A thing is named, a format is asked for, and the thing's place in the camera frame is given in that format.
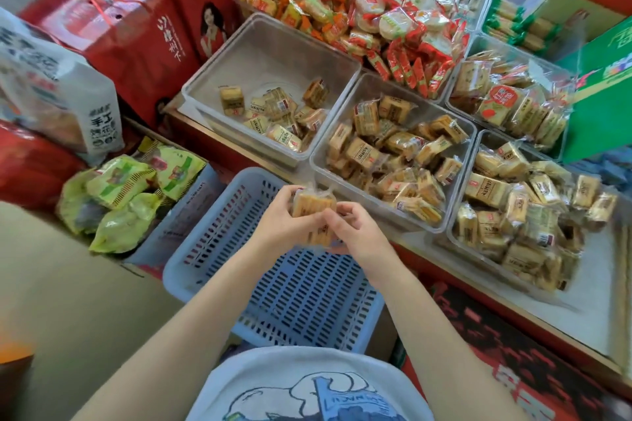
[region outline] blue plastic basket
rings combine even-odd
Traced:
[[[250,238],[283,185],[261,168],[239,172],[165,266],[167,291],[190,300]],[[259,281],[233,333],[255,346],[364,353],[383,305],[352,257],[295,249]]]

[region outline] hand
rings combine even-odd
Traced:
[[[369,283],[381,289],[390,275],[398,267],[404,266],[403,263],[362,205],[338,202],[336,210],[339,214],[328,208],[323,212],[323,216],[329,228],[344,242],[345,247],[331,248],[328,251],[350,253],[364,270]]]
[[[271,260],[270,268],[294,246],[306,244],[310,232],[326,225],[322,213],[297,218],[289,214],[289,201],[299,188],[303,187],[286,185],[279,190],[247,243],[257,255]]]

